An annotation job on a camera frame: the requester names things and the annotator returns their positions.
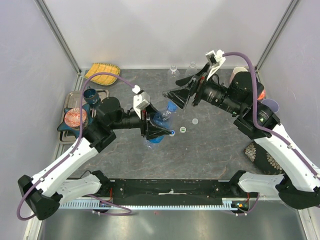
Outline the blue label bottle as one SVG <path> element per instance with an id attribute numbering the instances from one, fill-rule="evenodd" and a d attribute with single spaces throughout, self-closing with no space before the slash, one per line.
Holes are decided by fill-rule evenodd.
<path id="1" fill-rule="evenodd" d="M 177 105 L 172 101 L 169 101 L 166 108 L 157 112 L 152 119 L 158 126 L 170 130 L 170 137 L 175 135 L 175 131 L 172 129 L 172 124 L 176 111 Z M 145 144 L 149 149 L 154 149 L 164 139 L 164 137 L 164 135 L 161 135 L 157 138 L 146 140 Z"/>

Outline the blue bottle cap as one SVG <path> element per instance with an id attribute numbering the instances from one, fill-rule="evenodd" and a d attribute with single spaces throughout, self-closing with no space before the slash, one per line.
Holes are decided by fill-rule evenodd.
<path id="1" fill-rule="evenodd" d="M 173 103 L 172 101 L 169 101 L 167 103 L 166 109 L 170 112 L 176 112 L 177 111 L 177 105 Z"/>

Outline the green label bottle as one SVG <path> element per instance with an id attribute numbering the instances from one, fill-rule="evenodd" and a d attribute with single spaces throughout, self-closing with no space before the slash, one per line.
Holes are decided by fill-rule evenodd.
<path id="1" fill-rule="evenodd" d="M 196 62 L 192 61 L 185 71 L 185 76 L 194 76 L 198 72 Z"/>

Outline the clear bottle blue-white cap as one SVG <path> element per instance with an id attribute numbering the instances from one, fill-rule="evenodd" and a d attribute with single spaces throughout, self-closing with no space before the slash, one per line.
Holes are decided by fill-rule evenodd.
<path id="1" fill-rule="evenodd" d="M 180 72 L 176 65 L 171 65 L 170 69 L 167 72 L 167 79 L 169 81 L 176 81 L 180 77 Z"/>

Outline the blue white Pocari cap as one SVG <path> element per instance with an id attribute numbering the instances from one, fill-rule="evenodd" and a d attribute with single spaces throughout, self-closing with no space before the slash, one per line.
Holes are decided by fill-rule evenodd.
<path id="1" fill-rule="evenodd" d="M 175 132 L 174 130 L 171 130 L 169 136 L 170 136 L 170 137 L 173 137 L 173 136 L 175 135 L 175 133 L 176 133 L 176 132 Z"/>

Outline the green white bottle cap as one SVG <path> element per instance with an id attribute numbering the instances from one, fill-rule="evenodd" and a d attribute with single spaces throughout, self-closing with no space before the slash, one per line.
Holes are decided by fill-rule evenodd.
<path id="1" fill-rule="evenodd" d="M 186 127 L 184 127 L 184 126 L 182 126 L 182 127 L 180 127 L 180 129 L 179 129 L 179 131 L 181 132 L 181 133 L 185 133 L 186 132 Z"/>

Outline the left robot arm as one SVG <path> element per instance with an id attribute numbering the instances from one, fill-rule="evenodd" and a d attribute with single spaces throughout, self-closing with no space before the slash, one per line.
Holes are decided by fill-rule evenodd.
<path id="1" fill-rule="evenodd" d="M 32 210 L 32 218 L 45 220 L 52 216 L 61 205 L 82 196 L 109 196 L 112 183 L 100 170 L 72 181 L 67 178 L 82 164 L 98 155 L 115 139 L 115 130 L 140 129 L 147 140 L 170 135 L 171 128 L 153 119 L 157 110 L 151 103 L 144 103 L 139 113 L 124 112 L 116 97 L 105 98 L 96 110 L 93 121 L 79 134 L 76 142 L 58 159 L 33 175 L 23 175 L 18 180 L 22 199 L 16 215 L 26 203 Z"/>

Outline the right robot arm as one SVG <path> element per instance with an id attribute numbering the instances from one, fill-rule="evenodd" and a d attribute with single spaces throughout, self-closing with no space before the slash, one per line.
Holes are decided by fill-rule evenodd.
<path id="1" fill-rule="evenodd" d="M 244 193 L 278 196 L 286 205 L 302 210 L 320 205 L 319 169 L 295 146 L 279 117 L 257 98 L 264 86 L 255 73 L 236 73 L 228 87 L 213 81 L 206 65 L 197 74 L 176 81 L 162 95 L 184 109 L 190 97 L 195 107 L 205 101 L 235 117 L 234 125 L 260 146 L 282 169 L 277 175 L 239 170 L 229 184 L 235 197 Z"/>

